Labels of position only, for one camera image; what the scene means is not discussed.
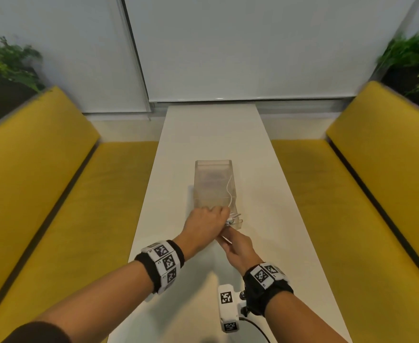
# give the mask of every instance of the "yellow sofa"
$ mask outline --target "yellow sofa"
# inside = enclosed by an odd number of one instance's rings
[[[157,144],[99,143],[57,87],[0,122],[0,341],[128,261]]]
[[[272,144],[351,338],[419,343],[419,108],[371,82],[327,136]]]

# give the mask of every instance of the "white tracker device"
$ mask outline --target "white tracker device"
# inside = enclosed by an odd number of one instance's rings
[[[240,329],[240,316],[247,317],[244,291],[235,292],[231,284],[220,285],[217,291],[220,327],[225,333],[236,332]]]

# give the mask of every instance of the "potted plant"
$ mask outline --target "potted plant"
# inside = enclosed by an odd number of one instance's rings
[[[28,65],[30,59],[41,59],[41,54],[30,45],[9,45],[0,37],[0,119],[44,89]]]
[[[387,68],[382,82],[419,105],[419,32],[410,38],[392,39],[378,58],[378,68]]]

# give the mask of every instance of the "person's left hand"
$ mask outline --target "person's left hand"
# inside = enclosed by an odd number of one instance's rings
[[[229,207],[195,208],[190,212],[183,231],[173,240],[181,248],[187,261],[213,242],[225,226]]]

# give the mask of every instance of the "cord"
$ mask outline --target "cord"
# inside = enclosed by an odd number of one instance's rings
[[[266,334],[264,334],[264,331],[262,331],[262,329],[255,323],[255,322],[253,322],[253,321],[251,321],[251,320],[249,320],[249,319],[247,319],[247,318],[243,318],[243,317],[240,317],[240,320],[242,320],[242,321],[245,321],[245,322],[248,322],[248,323],[251,323],[251,324],[253,324],[255,327],[257,327],[257,329],[264,335],[264,337],[265,337],[265,339],[267,340],[267,342],[268,343],[270,343],[270,340],[268,339],[268,337],[267,337],[267,335]]]
[[[230,203],[229,203],[229,207],[230,207],[230,205],[232,204],[232,199],[233,199],[233,196],[232,196],[232,194],[231,194],[231,193],[230,193],[230,191],[229,191],[229,183],[230,183],[230,181],[232,180],[232,176],[233,176],[233,175],[231,175],[231,176],[230,176],[229,181],[227,182],[227,187],[225,188],[225,189],[227,190],[227,193],[230,195]]]

